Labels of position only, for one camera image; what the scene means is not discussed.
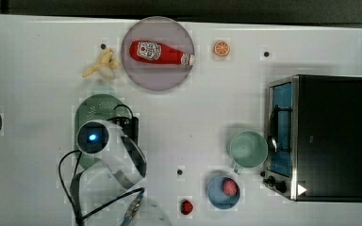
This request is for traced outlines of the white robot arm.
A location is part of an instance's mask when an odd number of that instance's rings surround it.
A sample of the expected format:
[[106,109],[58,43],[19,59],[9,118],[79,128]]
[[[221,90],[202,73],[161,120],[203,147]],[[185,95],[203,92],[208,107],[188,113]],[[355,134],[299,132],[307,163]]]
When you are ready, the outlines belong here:
[[75,144],[93,161],[71,182],[76,226],[172,226],[140,185],[147,161],[121,126],[87,121],[79,127]]

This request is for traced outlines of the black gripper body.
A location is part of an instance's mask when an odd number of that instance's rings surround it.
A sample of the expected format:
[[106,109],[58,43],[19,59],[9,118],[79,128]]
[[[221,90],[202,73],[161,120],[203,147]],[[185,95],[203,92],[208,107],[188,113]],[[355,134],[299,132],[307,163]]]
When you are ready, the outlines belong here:
[[131,138],[136,144],[139,143],[139,119],[137,117],[114,117],[111,122],[121,126],[123,132]]

